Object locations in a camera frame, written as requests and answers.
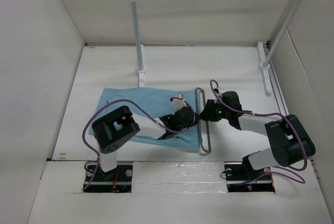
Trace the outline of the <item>light blue trousers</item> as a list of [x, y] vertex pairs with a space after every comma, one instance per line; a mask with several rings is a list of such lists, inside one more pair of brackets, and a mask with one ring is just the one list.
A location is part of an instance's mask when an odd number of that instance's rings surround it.
[[[159, 118], [175, 113], [170, 98], [175, 97], [180, 93], [183, 94], [185, 101], [187, 101], [193, 107], [193, 109], [195, 109], [195, 90], [173, 91], [148, 87], [137, 87], [129, 89], [104, 88], [96, 110], [98, 111], [103, 106], [112, 101], [127, 99], [138, 104], [151, 117]], [[131, 141], [148, 145], [185, 149], [189, 152], [197, 152], [200, 148], [200, 139], [198, 128], [196, 126], [192, 127], [185, 133], [177, 134], [167, 140], [158, 140], [154, 138], [152, 134], [146, 134], [145, 131], [141, 129], [140, 132], [131, 139]]]

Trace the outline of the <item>grey clothes hanger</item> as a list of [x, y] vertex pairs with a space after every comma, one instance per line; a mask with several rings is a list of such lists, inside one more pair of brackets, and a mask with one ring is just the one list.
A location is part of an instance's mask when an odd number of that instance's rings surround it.
[[[195, 89], [196, 96], [196, 112], [200, 114], [204, 107], [206, 106], [206, 97], [205, 92], [202, 88], [197, 87]], [[211, 154], [211, 139], [210, 139], [210, 131], [209, 124], [206, 121], [200, 120], [197, 124], [198, 134], [199, 134], [199, 144], [200, 151], [199, 154], [201, 156], [207, 156]]]

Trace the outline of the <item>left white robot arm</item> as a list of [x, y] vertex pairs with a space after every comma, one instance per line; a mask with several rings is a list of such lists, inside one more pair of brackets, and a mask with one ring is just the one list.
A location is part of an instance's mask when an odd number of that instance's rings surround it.
[[128, 141], [181, 147], [181, 135], [190, 133], [199, 120], [199, 115], [190, 106], [152, 119], [132, 113], [126, 105], [109, 112], [91, 125], [99, 147], [99, 176], [107, 181], [116, 176], [115, 152]]

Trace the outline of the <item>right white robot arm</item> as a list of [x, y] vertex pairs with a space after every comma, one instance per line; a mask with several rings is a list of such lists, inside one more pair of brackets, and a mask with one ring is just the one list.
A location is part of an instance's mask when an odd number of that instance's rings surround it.
[[229, 125], [241, 131], [264, 135], [269, 148], [245, 156], [241, 173], [245, 181], [255, 181], [265, 168], [278, 167], [289, 170], [299, 161], [307, 161], [316, 152], [315, 145], [297, 116], [280, 113], [258, 114], [244, 111], [235, 91], [218, 93], [208, 100], [200, 118], [206, 122], [227, 120]]

